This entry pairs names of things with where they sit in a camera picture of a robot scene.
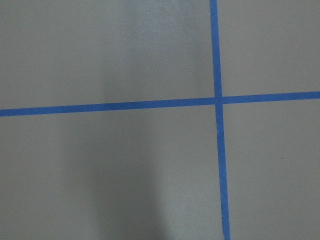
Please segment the brown paper table cover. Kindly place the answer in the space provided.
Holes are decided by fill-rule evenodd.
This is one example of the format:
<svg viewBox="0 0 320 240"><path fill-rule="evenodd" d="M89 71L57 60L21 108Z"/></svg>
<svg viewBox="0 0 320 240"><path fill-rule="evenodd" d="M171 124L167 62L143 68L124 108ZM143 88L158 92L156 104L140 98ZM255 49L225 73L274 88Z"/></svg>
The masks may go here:
<svg viewBox="0 0 320 240"><path fill-rule="evenodd" d="M3 240L317 240L317 0L3 0Z"/></svg>

